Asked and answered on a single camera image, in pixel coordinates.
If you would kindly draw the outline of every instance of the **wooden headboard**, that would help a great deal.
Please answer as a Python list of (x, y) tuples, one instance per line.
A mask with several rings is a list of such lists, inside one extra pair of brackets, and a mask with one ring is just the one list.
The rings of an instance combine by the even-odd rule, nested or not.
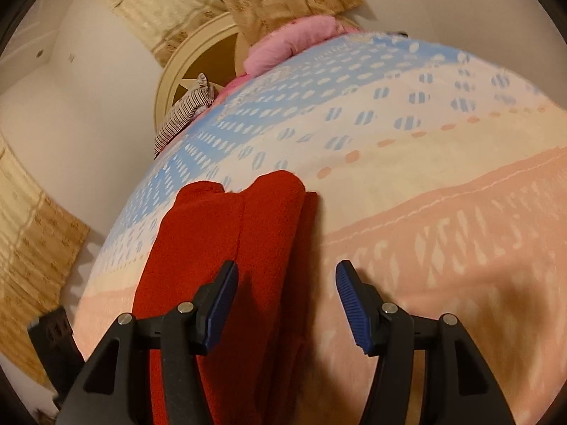
[(199, 73), (205, 73), (217, 89), (242, 75), (248, 48), (244, 35), (229, 13), (217, 16), (194, 31), (165, 66), (155, 99), (155, 129)]

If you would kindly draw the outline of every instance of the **pastel patterned blanket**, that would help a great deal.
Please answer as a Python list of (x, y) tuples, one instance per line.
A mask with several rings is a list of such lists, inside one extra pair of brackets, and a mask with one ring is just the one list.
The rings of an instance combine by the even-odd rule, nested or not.
[(456, 314), (518, 424), (536, 423), (567, 377), (567, 114), (469, 53), (378, 33), (291, 58), (165, 150), (96, 261), (75, 322), (81, 351), (131, 309), (182, 186), (238, 191), (277, 169), (321, 197), (296, 423), (355, 424), (364, 408), (376, 360), (354, 344), (336, 293), (347, 258), (406, 311)]

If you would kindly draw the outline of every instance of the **pink fabric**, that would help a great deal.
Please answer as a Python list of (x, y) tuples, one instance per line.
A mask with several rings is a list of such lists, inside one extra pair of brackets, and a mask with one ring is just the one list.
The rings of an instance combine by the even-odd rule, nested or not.
[(296, 19), (266, 35), (250, 48), (245, 60), (246, 73), (252, 77), (281, 64), (311, 46), (345, 33), (359, 32), (345, 28), (333, 16), (308, 16)]
[(238, 89), (239, 87), (241, 87), (244, 83), (246, 83), (247, 81), (251, 80), (253, 77), (251, 75), (245, 74), (245, 75), (241, 75), (241, 76), (237, 76), (236, 78), (233, 79), (233, 81), (231, 81), (230, 83), (228, 83), (225, 86), (225, 89), (223, 89), (222, 91), (220, 91), (218, 93), (217, 98), (215, 99), (215, 102), (213, 103), (213, 105), (216, 105), (218, 103), (222, 103), (225, 101), (226, 97), (231, 94), (235, 89)]

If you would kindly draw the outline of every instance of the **white wall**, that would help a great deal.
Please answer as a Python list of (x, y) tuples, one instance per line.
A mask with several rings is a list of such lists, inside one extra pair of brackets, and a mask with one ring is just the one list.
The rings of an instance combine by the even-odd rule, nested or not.
[[(101, 0), (75, 0), (49, 64), (0, 95), (0, 132), (16, 157), (92, 228), (61, 294), (71, 320), (104, 238), (152, 163), (161, 73)], [(31, 412), (55, 411), (52, 392), (3, 356), (0, 365)]]
[(0, 57), (0, 94), (51, 58), (73, 0), (36, 0)]
[(567, 45), (537, 0), (366, 0), (368, 29), (470, 51), (514, 70), (567, 108)]

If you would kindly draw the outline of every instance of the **red cloth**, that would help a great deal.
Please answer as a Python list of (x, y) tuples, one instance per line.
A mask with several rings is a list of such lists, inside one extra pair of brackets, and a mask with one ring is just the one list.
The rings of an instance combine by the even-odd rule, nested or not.
[[(226, 259), (239, 268), (222, 339), (198, 357), (215, 425), (271, 425), (294, 398), (316, 207), (316, 194), (277, 171), (239, 194), (224, 193), (218, 183), (192, 183), (162, 220), (135, 294), (137, 318), (191, 300)], [(150, 355), (150, 382), (154, 423), (165, 425), (159, 351)]]

